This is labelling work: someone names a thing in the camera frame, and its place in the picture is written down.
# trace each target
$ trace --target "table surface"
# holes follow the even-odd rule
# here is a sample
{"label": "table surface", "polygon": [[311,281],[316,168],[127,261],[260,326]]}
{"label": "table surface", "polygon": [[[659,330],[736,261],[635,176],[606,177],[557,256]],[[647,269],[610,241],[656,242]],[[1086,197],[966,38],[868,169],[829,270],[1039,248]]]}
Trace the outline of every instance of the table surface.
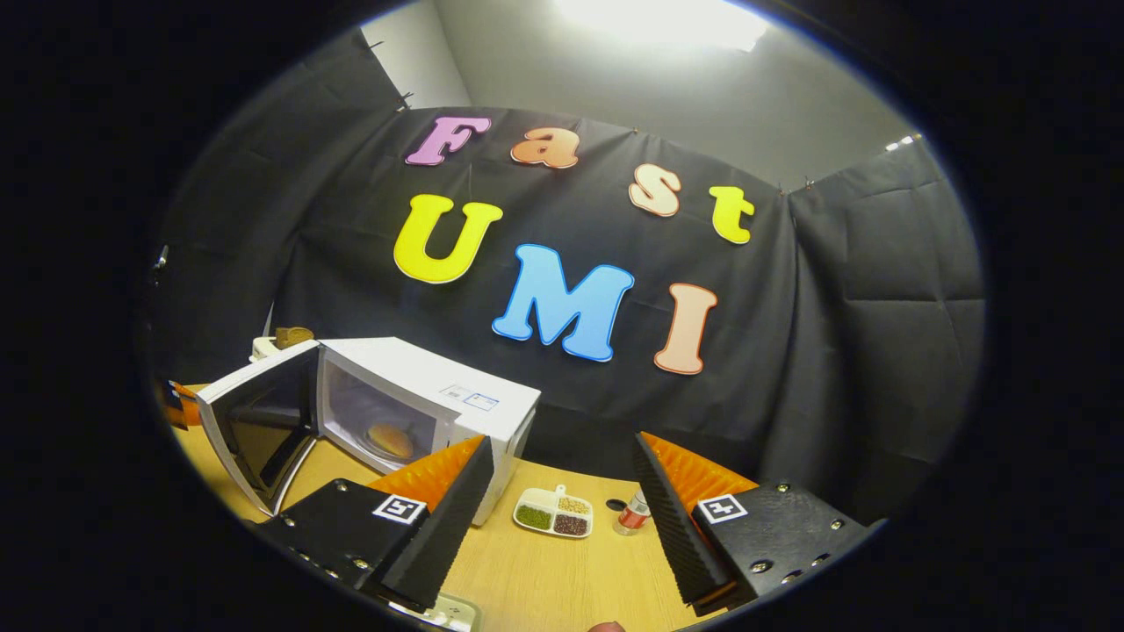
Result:
{"label": "table surface", "polygon": [[[200,476],[234,514],[254,522],[268,520],[227,475],[201,426],[173,432]],[[516,463],[491,516],[464,535],[442,586],[443,593],[482,611],[486,632],[586,632],[605,621],[617,621],[629,632],[660,632],[717,616],[696,617],[683,605],[651,520],[631,536],[613,531],[618,512],[609,509],[605,502],[627,502],[638,489],[635,481],[588,476],[522,459]],[[379,472],[321,439],[293,477],[282,508],[336,478],[366,485],[379,477]],[[524,489],[553,490],[558,485],[565,485],[568,495],[593,505],[593,531],[588,538],[541,534],[511,520]]]}

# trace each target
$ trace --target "black backdrop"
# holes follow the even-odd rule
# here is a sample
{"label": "black backdrop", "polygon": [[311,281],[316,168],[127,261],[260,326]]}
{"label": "black backdrop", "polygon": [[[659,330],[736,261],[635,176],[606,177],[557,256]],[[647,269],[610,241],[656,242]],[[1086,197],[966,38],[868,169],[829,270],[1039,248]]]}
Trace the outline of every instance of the black backdrop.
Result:
{"label": "black backdrop", "polygon": [[[492,126],[439,165],[406,164],[438,116]],[[578,164],[513,161],[511,146],[537,127],[575,132]],[[673,217],[628,200],[645,162],[679,175]],[[754,204],[742,219],[749,243],[716,234],[711,186],[738,187]],[[455,205],[428,243],[436,258],[452,250],[463,204],[504,210],[453,282],[417,281],[395,264],[418,193]],[[808,486],[862,522],[892,515],[939,458],[982,344],[971,229],[923,143],[782,195],[629,128],[508,109],[401,109],[357,33],[287,72],[224,128],[185,178],[163,235],[154,333],[170,379],[212,381],[243,365],[275,300],[275,326],[321,338],[393,335],[541,389],[532,460],[631,478],[624,455],[646,430],[747,476]],[[571,288],[602,263],[635,277],[609,362],[544,346],[537,334],[492,333],[524,243],[556,250]],[[652,361],[673,282],[718,296],[697,376]]]}

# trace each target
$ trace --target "white microwave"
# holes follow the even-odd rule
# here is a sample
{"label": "white microwave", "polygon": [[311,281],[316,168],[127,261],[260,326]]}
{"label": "white microwave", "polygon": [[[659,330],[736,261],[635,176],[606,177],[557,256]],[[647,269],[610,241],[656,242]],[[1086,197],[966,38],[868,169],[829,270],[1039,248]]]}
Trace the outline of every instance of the white microwave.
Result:
{"label": "white microwave", "polygon": [[219,460],[270,516],[317,440],[388,473],[486,434],[493,475],[472,521],[478,525],[510,480],[538,397],[395,337],[306,341],[197,394]]}

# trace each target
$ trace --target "divided tray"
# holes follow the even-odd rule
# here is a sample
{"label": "divided tray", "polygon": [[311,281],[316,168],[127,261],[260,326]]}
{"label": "divided tray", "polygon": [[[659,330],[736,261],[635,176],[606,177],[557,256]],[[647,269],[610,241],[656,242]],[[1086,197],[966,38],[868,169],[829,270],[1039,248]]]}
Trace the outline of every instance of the divided tray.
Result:
{"label": "divided tray", "polygon": [[555,487],[554,491],[528,487],[515,504],[511,520],[540,533],[587,538],[593,532],[593,506],[577,496],[568,496],[564,485]]}

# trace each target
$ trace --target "white wall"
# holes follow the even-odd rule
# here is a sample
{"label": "white wall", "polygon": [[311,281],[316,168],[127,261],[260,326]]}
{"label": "white wall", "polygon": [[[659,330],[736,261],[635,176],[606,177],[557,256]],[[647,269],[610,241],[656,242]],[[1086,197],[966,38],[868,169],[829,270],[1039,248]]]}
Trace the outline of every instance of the white wall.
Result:
{"label": "white wall", "polygon": [[774,26],[746,53],[697,42],[634,42],[566,19],[559,0],[436,6],[474,106],[638,127],[785,189],[924,132],[831,54]]}
{"label": "white wall", "polygon": [[471,106],[433,0],[413,2],[363,25],[368,44],[414,109]]}

